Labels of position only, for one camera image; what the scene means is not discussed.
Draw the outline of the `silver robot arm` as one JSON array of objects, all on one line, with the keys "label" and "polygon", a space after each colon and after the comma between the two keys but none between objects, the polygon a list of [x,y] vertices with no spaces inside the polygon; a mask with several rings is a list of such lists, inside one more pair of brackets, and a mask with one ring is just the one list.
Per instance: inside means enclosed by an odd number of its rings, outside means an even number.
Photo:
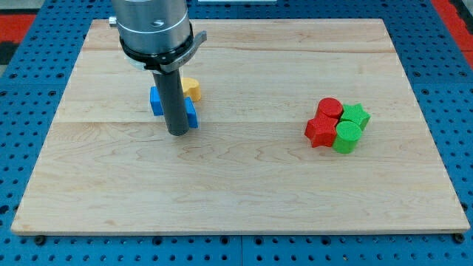
[{"label": "silver robot arm", "polygon": [[112,0],[123,45],[142,54],[162,54],[191,36],[185,0]]}]

